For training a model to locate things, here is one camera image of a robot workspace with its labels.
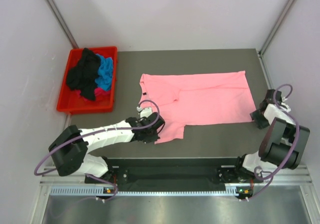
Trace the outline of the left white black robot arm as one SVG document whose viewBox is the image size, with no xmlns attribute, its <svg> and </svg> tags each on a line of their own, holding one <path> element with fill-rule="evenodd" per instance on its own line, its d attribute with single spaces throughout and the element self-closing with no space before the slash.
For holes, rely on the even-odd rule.
<svg viewBox="0 0 320 224">
<path fill-rule="evenodd" d="M 92 151 L 118 143 L 154 143 L 160 138 L 159 132 L 164 126 L 165 121 L 157 112 L 140 118 L 129 117 L 114 125 L 93 129 L 79 129 L 71 125 L 48 150 L 51 152 L 60 148 L 51 155 L 59 176 L 89 174 L 106 183 L 113 178 L 113 166 L 107 157 L 93 156 Z"/>
</svg>

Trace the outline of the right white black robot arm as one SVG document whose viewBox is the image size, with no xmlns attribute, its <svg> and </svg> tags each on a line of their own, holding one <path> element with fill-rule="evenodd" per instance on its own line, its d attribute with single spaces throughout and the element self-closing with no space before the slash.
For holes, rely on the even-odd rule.
<svg viewBox="0 0 320 224">
<path fill-rule="evenodd" d="M 250 114 L 252 121 L 262 130 L 268 128 L 257 152 L 237 158 L 233 176 L 239 182 L 255 178 L 254 169 L 278 168 L 286 160 L 282 169 L 296 169 L 310 136 L 310 129 L 299 126 L 287 114 L 291 111 L 285 104 L 282 92 L 269 89 L 259 108 Z"/>
</svg>

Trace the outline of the pink t shirt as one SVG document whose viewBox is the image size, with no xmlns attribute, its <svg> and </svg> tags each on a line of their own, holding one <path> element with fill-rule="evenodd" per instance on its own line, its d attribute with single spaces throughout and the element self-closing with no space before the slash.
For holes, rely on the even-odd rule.
<svg viewBox="0 0 320 224">
<path fill-rule="evenodd" d="M 245 71 L 187 75 L 142 74 L 143 107 L 159 111 L 165 125 L 157 144 L 183 139 L 185 126 L 251 122 L 256 106 Z"/>
</svg>

